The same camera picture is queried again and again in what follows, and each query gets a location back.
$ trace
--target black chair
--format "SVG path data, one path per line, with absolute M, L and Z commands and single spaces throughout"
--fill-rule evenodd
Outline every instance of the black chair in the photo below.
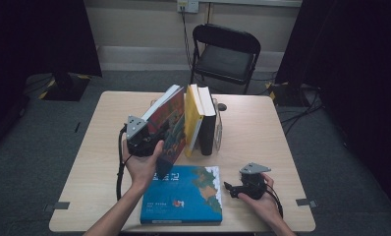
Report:
M 213 24 L 199 25 L 193 30 L 195 51 L 192 76 L 195 74 L 238 85 L 248 91 L 251 75 L 260 53 L 259 41 L 250 33 Z M 202 52 L 198 44 L 205 43 Z

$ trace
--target wooden table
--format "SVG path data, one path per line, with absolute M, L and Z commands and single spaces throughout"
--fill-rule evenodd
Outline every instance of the wooden table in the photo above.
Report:
M 141 116 L 159 92 L 107 91 L 101 95 L 85 133 L 82 146 L 59 202 L 68 209 L 55 209 L 49 227 L 55 232 L 87 231 L 116 203 L 119 165 L 118 135 L 128 115 Z M 284 219 L 297 232 L 315 228 L 309 206 L 297 206 L 306 197 L 272 100 L 267 96 L 214 94 L 225 103 L 221 112 L 221 149 L 212 156 L 199 150 L 191 158 L 182 153 L 178 165 L 218 165 L 220 181 L 242 185 L 239 169 L 249 162 L 270 167 L 274 189 L 284 208 Z M 131 184 L 125 172 L 122 191 Z M 222 186 L 223 221 L 219 226 L 140 225 L 141 201 L 123 227 L 135 232 L 263 232 L 270 228 L 248 206 L 232 199 Z

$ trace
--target baseboard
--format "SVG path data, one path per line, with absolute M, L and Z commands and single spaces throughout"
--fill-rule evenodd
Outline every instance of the baseboard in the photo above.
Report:
M 103 71 L 189 70 L 184 48 L 97 46 Z M 257 60 L 259 72 L 278 71 L 284 52 L 262 51 Z

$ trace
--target wall outlet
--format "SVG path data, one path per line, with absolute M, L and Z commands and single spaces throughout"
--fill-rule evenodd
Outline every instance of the wall outlet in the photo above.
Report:
M 177 12 L 198 13 L 198 0 L 177 0 Z

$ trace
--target chair seat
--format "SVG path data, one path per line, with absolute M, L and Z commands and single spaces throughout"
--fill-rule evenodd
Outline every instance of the chair seat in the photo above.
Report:
M 207 76 L 228 77 L 242 85 L 248 81 L 252 60 L 251 54 L 207 45 L 195 69 Z

